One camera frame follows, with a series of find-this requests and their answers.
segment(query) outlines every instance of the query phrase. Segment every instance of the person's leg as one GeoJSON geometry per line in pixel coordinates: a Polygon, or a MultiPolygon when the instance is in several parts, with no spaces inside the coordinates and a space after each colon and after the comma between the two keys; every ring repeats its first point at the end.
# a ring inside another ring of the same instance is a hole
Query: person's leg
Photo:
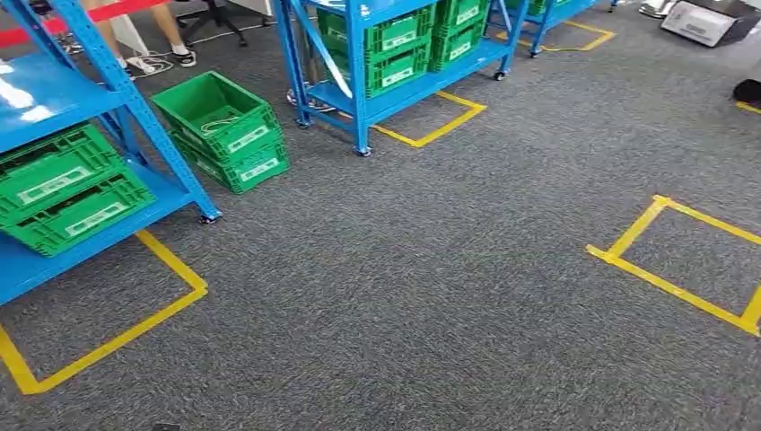
{"type": "MultiPolygon", "coordinates": [[[[84,10],[86,11],[102,6],[101,0],[80,0],[79,3],[82,5],[84,10]]],[[[129,75],[129,79],[135,79],[132,76],[132,71],[130,71],[129,67],[127,67],[127,61],[124,60],[124,57],[122,57],[121,52],[119,52],[117,37],[116,35],[114,35],[114,28],[111,27],[111,21],[104,20],[101,22],[96,22],[95,27],[97,27],[98,31],[101,32],[101,36],[103,37],[103,40],[105,40],[106,45],[109,46],[109,49],[114,54],[114,57],[117,58],[119,65],[124,68],[125,72],[127,72],[127,75],[129,75]]]]}
{"type": "Polygon", "coordinates": [[[174,15],[166,4],[157,4],[151,8],[153,18],[156,20],[159,28],[162,29],[167,40],[171,44],[171,52],[180,66],[191,67],[196,65],[196,53],[185,46],[185,42],[179,35],[177,22],[174,15]]]}

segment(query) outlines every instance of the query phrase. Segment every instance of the blue shelf board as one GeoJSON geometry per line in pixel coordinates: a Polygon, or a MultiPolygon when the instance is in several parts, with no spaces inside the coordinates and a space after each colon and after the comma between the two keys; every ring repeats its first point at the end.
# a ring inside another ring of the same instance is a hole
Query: blue shelf board
{"type": "MultiPolygon", "coordinates": [[[[376,124],[422,99],[438,92],[460,79],[476,72],[509,52],[506,43],[482,39],[478,47],[459,60],[449,64],[441,72],[428,72],[394,90],[368,99],[366,116],[369,124],[376,124]]],[[[308,90],[310,96],[324,101],[349,115],[354,115],[352,100],[334,84],[320,83],[308,90]]]]}
{"type": "Polygon", "coordinates": [[[121,104],[117,92],[45,54],[0,64],[0,153],[121,104]]]}
{"type": "MultiPolygon", "coordinates": [[[[345,15],[346,1],[347,0],[303,0],[302,2],[331,13],[345,15]]],[[[361,2],[360,11],[363,17],[363,28],[368,28],[405,13],[420,9],[421,7],[426,7],[437,1],[438,0],[354,0],[352,3],[356,4],[357,2],[361,2]]]]}
{"type": "MultiPolygon", "coordinates": [[[[597,3],[597,0],[570,0],[564,4],[556,4],[552,7],[551,15],[547,19],[547,29],[555,27],[557,24],[571,18],[572,16],[585,11],[597,3]]],[[[515,16],[517,11],[509,11],[511,16],[515,16]]],[[[534,24],[541,24],[545,19],[546,13],[539,15],[526,14],[526,21],[534,24]]]]}
{"type": "Polygon", "coordinates": [[[14,238],[0,233],[0,262],[3,262],[0,270],[0,305],[23,295],[192,201],[190,194],[174,180],[151,171],[142,164],[128,165],[156,196],[156,201],[73,248],[53,258],[46,258],[14,238]]]}

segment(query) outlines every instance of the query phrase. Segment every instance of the shelf caster wheel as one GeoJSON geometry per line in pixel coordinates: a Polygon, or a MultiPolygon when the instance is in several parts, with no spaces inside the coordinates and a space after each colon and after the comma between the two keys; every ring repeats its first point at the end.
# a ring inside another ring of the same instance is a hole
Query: shelf caster wheel
{"type": "Polygon", "coordinates": [[[306,130],[311,126],[311,123],[303,122],[300,119],[293,119],[293,122],[296,123],[296,126],[298,126],[301,130],[306,130]]]}
{"type": "Polygon", "coordinates": [[[364,153],[361,152],[361,151],[354,150],[354,155],[357,155],[359,157],[371,157],[372,156],[372,148],[370,148],[368,146],[367,149],[364,151],[364,153]]]}
{"type": "Polygon", "coordinates": [[[216,218],[209,218],[205,215],[202,215],[198,218],[198,224],[215,224],[219,221],[220,218],[222,218],[221,215],[218,215],[216,218]]]}

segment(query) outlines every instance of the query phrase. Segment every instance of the office chair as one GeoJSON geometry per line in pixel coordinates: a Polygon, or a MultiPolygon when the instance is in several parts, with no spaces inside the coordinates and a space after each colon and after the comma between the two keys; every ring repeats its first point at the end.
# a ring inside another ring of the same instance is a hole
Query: office chair
{"type": "Polygon", "coordinates": [[[214,0],[204,0],[204,3],[206,3],[206,9],[201,11],[195,11],[191,13],[184,13],[182,15],[179,15],[176,17],[177,25],[184,29],[182,32],[182,39],[185,40],[185,45],[192,47],[193,43],[190,41],[190,38],[200,29],[204,26],[207,22],[214,21],[217,27],[225,26],[227,29],[233,33],[235,33],[236,36],[238,36],[238,46],[240,47],[247,47],[249,43],[246,41],[246,38],[243,36],[243,33],[241,30],[238,29],[238,27],[235,26],[230,21],[230,16],[258,16],[261,18],[262,25],[268,26],[269,20],[268,17],[262,13],[259,13],[257,11],[251,11],[249,9],[241,7],[240,10],[236,10],[234,13],[231,12],[230,9],[227,8],[226,5],[217,5],[214,0]],[[187,20],[196,20],[192,24],[188,26],[187,20]]]}

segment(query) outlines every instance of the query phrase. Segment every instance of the red barrier tape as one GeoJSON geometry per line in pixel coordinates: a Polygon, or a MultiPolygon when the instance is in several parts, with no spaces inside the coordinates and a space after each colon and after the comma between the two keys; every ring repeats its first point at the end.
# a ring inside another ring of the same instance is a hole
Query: red barrier tape
{"type": "MultiPolygon", "coordinates": [[[[106,4],[105,6],[92,9],[87,14],[90,15],[90,19],[94,22],[100,22],[125,13],[141,11],[168,1],[169,0],[124,0],[122,2],[106,4]]],[[[43,24],[51,33],[61,33],[66,31],[66,23],[60,18],[45,21],[43,24]]],[[[24,29],[0,31],[0,48],[18,45],[27,40],[29,40],[29,35],[26,34],[24,29]]]]}

